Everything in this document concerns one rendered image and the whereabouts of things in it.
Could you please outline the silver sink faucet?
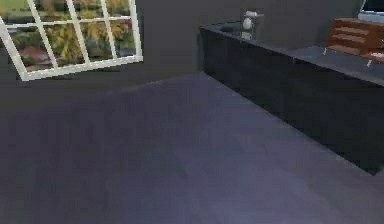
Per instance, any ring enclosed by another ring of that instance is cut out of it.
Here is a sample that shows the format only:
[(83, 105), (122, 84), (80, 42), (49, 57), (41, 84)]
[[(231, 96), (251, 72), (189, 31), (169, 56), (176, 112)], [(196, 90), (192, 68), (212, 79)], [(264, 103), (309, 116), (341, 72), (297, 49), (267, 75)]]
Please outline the silver sink faucet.
[(240, 36), (246, 40), (258, 40), (264, 25), (264, 15), (256, 11), (246, 11), (242, 17)]

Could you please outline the dark sink basin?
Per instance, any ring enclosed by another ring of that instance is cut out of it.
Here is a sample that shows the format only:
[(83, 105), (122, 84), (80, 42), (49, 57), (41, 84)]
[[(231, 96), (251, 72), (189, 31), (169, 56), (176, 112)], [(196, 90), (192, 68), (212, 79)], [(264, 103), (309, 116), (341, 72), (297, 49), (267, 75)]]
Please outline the dark sink basin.
[(239, 26), (221, 26), (219, 28), (221, 32), (228, 33), (231, 35), (239, 36), (241, 34), (241, 30)]

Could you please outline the black kitchen counter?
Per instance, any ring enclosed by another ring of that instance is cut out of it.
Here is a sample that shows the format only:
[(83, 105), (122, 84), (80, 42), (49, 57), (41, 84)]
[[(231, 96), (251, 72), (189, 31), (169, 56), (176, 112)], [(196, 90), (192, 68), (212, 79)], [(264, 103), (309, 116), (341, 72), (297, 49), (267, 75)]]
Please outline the black kitchen counter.
[(375, 175), (384, 171), (384, 80), (320, 58), (319, 47), (279, 49), (199, 28), (203, 71), (334, 153)]

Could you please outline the white framed window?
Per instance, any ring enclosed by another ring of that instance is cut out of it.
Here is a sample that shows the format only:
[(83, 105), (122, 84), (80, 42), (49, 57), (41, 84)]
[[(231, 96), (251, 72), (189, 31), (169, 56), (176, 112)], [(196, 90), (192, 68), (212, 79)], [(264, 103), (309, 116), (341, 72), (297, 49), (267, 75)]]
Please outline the white framed window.
[(358, 19), (384, 23), (384, 0), (364, 0), (358, 13)]
[(0, 40), (22, 81), (143, 60), (135, 0), (0, 0)]

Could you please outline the brown wooden dish rack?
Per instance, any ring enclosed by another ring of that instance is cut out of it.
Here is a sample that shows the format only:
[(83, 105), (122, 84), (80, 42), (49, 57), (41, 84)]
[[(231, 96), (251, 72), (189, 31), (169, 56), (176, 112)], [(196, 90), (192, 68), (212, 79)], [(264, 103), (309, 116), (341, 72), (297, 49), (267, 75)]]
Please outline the brown wooden dish rack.
[(363, 21), (356, 18), (335, 18), (330, 28), (325, 50), (359, 56), (384, 63), (384, 23)]

